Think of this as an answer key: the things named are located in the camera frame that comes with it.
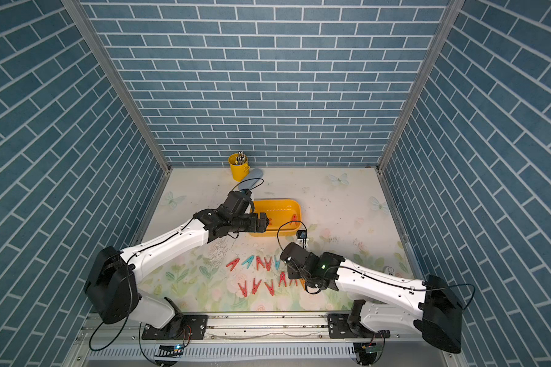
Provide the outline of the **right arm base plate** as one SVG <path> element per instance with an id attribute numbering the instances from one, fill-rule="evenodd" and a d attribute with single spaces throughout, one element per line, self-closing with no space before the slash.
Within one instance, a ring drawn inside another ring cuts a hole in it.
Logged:
<path id="1" fill-rule="evenodd" d="M 367 329 L 349 313 L 329 313 L 326 318 L 328 334 L 331 339 L 387 339 L 391 336 L 389 330 L 372 331 Z"/>

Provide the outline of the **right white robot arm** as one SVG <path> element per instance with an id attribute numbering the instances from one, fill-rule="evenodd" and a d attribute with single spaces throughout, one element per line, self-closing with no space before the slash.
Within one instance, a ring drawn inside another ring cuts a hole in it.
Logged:
<path id="1" fill-rule="evenodd" d="M 399 278 L 331 252 L 315 255 L 296 243 L 283 248 L 280 259 L 288 268 L 289 279 L 302 279 L 317 291 L 330 289 L 357 296 L 348 320 L 354 335 L 413 331 L 439 350 L 461 352 L 466 307 L 442 278 Z"/>

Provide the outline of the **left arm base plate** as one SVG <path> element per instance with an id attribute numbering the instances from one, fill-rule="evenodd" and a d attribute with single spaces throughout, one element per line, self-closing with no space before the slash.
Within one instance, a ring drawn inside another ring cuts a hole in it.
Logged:
<path id="1" fill-rule="evenodd" d="M 178 315 L 161 329 L 146 324 L 141 337 L 144 340 L 202 340 L 206 333 L 208 319 L 209 316 L 206 314 Z"/>

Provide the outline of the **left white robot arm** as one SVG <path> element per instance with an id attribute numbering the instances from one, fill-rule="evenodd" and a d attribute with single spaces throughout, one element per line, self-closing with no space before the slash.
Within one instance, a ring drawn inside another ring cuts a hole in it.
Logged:
<path id="1" fill-rule="evenodd" d="M 203 209 L 186 223 L 148 242 L 118 250 L 101 250 L 93 262 L 84 292 L 104 324 L 125 319 L 163 330 L 177 327 L 182 312 L 174 301 L 139 289 L 154 270 L 212 241 L 241 232 L 264 233 L 266 213 L 257 213 L 251 190 L 229 192 L 215 209 Z"/>

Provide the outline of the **yellow storage box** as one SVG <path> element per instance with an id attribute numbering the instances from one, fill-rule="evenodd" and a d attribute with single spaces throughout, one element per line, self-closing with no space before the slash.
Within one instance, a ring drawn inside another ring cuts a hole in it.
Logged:
<path id="1" fill-rule="evenodd" d="M 269 225 L 266 232 L 251 233 L 254 237 L 275 237 L 279 234 L 280 237 L 287 235 L 295 235 L 302 228 L 302 209 L 300 204 L 291 199 L 270 199 L 270 200 L 254 200 L 253 202 L 256 213 L 266 213 Z M 298 223 L 293 223 L 291 217 L 297 214 L 300 218 Z"/>

